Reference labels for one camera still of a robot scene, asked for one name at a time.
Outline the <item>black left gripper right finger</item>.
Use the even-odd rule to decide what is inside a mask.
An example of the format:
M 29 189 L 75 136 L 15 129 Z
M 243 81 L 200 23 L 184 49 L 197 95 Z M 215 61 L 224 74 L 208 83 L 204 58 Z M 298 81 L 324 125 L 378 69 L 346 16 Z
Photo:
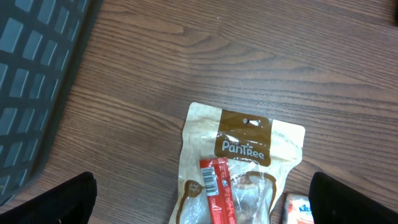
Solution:
M 340 181 L 316 172 L 308 198 L 315 224 L 397 224 L 397 213 Z

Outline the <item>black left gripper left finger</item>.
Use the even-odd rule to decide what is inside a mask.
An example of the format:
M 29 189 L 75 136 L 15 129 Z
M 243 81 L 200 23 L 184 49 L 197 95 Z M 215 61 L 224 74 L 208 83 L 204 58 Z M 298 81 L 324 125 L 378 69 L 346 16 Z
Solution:
M 97 197 L 91 172 L 84 172 L 1 214 L 1 224 L 87 224 Z

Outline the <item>brown cookie bag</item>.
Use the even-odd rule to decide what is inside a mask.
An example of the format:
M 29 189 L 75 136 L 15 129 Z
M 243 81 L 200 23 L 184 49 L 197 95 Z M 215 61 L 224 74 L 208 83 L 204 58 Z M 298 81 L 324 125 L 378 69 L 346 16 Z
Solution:
M 270 223 L 289 172 L 302 161 L 303 126 L 191 103 L 182 132 L 170 223 L 212 223 L 200 160 L 226 157 L 236 223 Z

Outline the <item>red snack stick packet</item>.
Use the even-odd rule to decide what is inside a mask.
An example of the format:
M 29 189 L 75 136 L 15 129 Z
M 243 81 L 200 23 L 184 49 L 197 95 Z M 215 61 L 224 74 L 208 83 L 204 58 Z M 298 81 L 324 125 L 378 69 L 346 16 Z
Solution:
M 236 224 L 228 159 L 200 160 L 212 224 Z

